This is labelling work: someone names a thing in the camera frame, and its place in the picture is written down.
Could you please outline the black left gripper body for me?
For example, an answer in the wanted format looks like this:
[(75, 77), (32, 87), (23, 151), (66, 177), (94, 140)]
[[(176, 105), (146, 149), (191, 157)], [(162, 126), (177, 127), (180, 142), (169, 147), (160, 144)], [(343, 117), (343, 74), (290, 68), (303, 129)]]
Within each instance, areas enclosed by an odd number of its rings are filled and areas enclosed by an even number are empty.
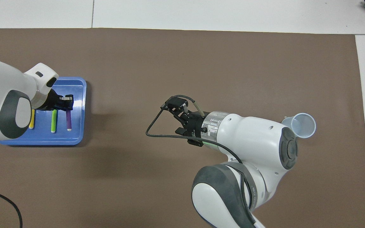
[(62, 95), (58, 95), (54, 90), (50, 90), (45, 102), (39, 107), (39, 110), (63, 110)]

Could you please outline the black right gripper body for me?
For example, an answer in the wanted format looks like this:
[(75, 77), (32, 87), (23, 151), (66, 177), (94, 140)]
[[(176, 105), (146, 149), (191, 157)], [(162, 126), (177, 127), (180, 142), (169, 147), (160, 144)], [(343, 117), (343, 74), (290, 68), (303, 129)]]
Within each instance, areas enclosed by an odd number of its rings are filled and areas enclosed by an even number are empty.
[(201, 138), (202, 124), (205, 117), (201, 115), (188, 115), (186, 124), (186, 136)]

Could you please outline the blue plastic tray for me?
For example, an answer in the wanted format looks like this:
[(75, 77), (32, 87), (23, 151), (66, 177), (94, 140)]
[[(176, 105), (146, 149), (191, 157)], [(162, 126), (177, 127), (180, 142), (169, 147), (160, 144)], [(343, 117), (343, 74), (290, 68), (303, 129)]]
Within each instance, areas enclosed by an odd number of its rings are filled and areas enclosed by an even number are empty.
[(87, 83), (81, 77), (59, 77), (52, 86), (58, 95), (73, 95), (71, 110), (72, 130), (67, 130), (66, 112), (57, 111), (55, 133), (51, 132), (52, 111), (35, 111), (34, 128), (21, 137), (0, 141), (9, 146), (74, 146), (81, 142), (84, 134)]

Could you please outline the brown table mat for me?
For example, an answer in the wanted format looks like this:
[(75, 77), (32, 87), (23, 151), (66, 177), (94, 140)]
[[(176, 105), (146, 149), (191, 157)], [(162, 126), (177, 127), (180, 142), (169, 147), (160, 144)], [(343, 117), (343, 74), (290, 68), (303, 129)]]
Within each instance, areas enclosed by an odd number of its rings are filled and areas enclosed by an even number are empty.
[(2, 29), (0, 61), (42, 62), (87, 81), (76, 147), (0, 144), (0, 193), (23, 228), (207, 228), (191, 202), (198, 170), (226, 161), (145, 131), (173, 95), (205, 111), (282, 121), (315, 134), (255, 211), (267, 228), (365, 228), (365, 119), (354, 35), (129, 29)]

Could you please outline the translucent plastic cup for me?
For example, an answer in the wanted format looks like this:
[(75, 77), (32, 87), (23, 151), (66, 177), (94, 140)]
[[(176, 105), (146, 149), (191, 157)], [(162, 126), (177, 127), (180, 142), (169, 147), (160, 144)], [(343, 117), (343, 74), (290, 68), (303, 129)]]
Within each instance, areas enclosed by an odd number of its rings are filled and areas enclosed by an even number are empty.
[(281, 124), (290, 128), (298, 138), (310, 138), (316, 132), (316, 121), (307, 113), (285, 117)]

